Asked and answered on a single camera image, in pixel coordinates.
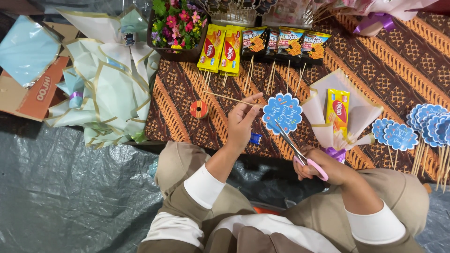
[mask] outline pink scissors handle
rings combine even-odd
[[[299,164],[302,164],[302,162],[300,161],[300,159],[297,156],[294,156],[294,161],[299,163]],[[327,173],[318,164],[316,164],[311,159],[308,159],[306,162],[308,163],[308,165],[311,165],[312,167],[314,167],[319,172],[320,175],[318,175],[318,177],[321,180],[323,180],[323,181],[327,181],[328,180]]]

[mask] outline person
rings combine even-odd
[[[328,174],[330,189],[279,216],[256,214],[225,181],[257,116],[258,105],[238,103],[228,115],[227,142],[212,157],[195,145],[167,143],[155,175],[164,201],[138,253],[423,252],[414,236],[425,227],[429,199],[416,177],[387,169],[355,171],[310,146],[301,152]],[[298,163],[294,170],[299,180],[318,175]]]

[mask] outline pink flower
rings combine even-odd
[[[183,20],[184,22],[187,22],[190,18],[189,12],[186,12],[185,10],[183,10],[180,14],[178,14],[178,16],[180,16],[180,19]]]
[[[192,21],[191,21],[191,22],[186,24],[186,26],[184,27],[184,30],[186,32],[190,32],[190,31],[192,31],[193,28],[194,28],[194,26],[192,25]]]
[[[194,11],[194,14],[191,17],[194,24],[200,19],[200,16],[197,15],[196,11]]]
[[[167,17],[166,25],[168,25],[170,28],[175,27],[175,25],[176,25],[176,17],[169,15]]]
[[[180,25],[175,25],[175,26],[172,28],[172,32],[173,32],[172,37],[173,37],[174,39],[175,39],[176,37],[181,37],[179,27],[180,27]]]

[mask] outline hand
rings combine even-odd
[[[358,174],[352,168],[338,162],[320,149],[306,145],[300,150],[300,152],[306,158],[316,162],[327,173],[329,177],[327,182],[332,185],[346,184],[352,181],[355,174]],[[303,178],[312,179],[313,176],[319,175],[319,172],[313,166],[303,166],[297,162],[294,162],[294,170],[298,174],[298,179],[300,181],[303,180]]]
[[[258,93],[244,98],[243,102],[251,103],[261,98],[263,93]],[[233,110],[228,114],[228,138],[225,146],[230,147],[232,150],[236,150],[239,154],[247,146],[250,136],[252,134],[252,123],[257,116],[262,117],[263,106],[261,104],[255,104],[253,107],[238,103]]]

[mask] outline blue sharpener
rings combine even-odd
[[[250,143],[259,145],[260,144],[259,142],[261,141],[261,138],[262,138],[262,135],[252,133],[252,135],[250,136]]]

